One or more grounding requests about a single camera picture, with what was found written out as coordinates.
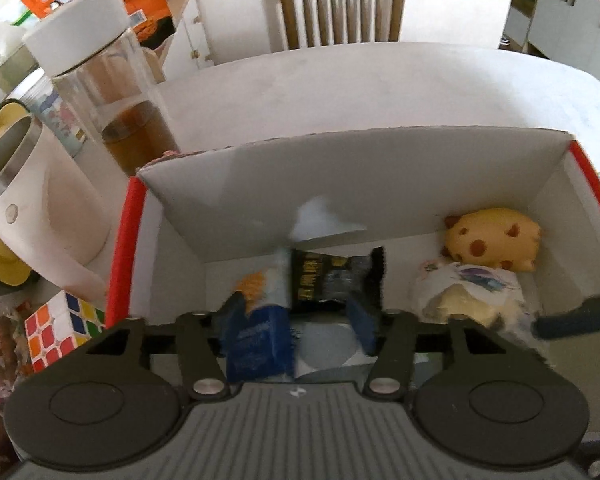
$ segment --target rubik's cube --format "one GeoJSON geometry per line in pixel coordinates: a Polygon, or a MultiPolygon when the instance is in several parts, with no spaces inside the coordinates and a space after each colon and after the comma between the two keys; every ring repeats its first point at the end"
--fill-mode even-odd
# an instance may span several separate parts
{"type": "Polygon", "coordinates": [[[71,294],[59,292],[25,322],[34,371],[53,364],[100,335],[103,329],[103,311],[71,294]]]}

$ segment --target green sticker square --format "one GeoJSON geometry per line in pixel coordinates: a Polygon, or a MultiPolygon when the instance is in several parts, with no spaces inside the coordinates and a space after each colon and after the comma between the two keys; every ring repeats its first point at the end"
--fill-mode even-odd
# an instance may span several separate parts
{"type": "Polygon", "coordinates": [[[100,329],[94,325],[91,321],[87,321],[87,330],[91,337],[96,337],[100,335],[100,329]]]}

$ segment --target ridged gray panel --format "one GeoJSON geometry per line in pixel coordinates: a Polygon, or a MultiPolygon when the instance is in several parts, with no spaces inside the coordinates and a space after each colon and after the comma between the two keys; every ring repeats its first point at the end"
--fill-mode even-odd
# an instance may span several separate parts
{"type": "Polygon", "coordinates": [[[26,463],[10,478],[580,480],[586,476],[567,462],[520,473],[459,462],[425,440],[401,406],[364,399],[347,383],[246,384],[227,402],[197,406],[173,440],[133,465],[77,474],[26,463]]]}

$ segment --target toy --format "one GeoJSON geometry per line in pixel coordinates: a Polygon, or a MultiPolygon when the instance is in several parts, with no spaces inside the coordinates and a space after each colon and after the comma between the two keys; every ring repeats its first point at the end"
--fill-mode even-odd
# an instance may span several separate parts
{"type": "Polygon", "coordinates": [[[532,272],[540,244],[540,227],[506,208],[481,209],[445,219],[445,249],[464,264],[532,272]]]}
{"type": "Polygon", "coordinates": [[[104,312],[59,292],[25,322],[35,372],[46,368],[104,329],[104,312]]]}

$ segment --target white bottle cap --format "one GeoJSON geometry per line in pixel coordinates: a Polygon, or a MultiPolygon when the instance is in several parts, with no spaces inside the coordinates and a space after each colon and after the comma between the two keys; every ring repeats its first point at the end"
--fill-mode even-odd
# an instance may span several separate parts
{"type": "Polygon", "coordinates": [[[22,41],[53,78],[89,59],[129,26],[124,0],[74,0],[41,20],[22,41]]]}

